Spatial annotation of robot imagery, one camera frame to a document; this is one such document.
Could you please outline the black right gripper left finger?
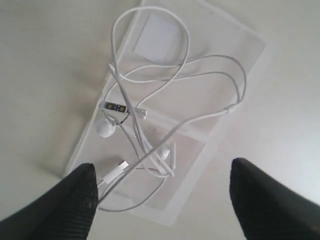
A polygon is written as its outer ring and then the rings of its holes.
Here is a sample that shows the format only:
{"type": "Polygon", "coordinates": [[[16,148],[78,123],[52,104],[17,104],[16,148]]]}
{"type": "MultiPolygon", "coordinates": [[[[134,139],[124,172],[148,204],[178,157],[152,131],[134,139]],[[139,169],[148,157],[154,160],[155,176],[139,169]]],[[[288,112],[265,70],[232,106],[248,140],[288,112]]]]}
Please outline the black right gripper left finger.
{"type": "Polygon", "coordinates": [[[41,197],[0,222],[2,240],[85,240],[98,207],[96,170],[83,163],[41,197]]]}

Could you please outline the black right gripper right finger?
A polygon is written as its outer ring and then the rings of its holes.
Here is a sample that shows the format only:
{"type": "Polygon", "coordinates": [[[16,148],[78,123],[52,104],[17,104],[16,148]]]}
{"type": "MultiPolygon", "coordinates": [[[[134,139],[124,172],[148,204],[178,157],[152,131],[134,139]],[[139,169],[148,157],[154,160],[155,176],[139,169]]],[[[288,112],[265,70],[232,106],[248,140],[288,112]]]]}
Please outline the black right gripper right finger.
{"type": "Polygon", "coordinates": [[[229,196],[247,240],[320,238],[320,206],[245,158],[231,162],[229,196]]]}

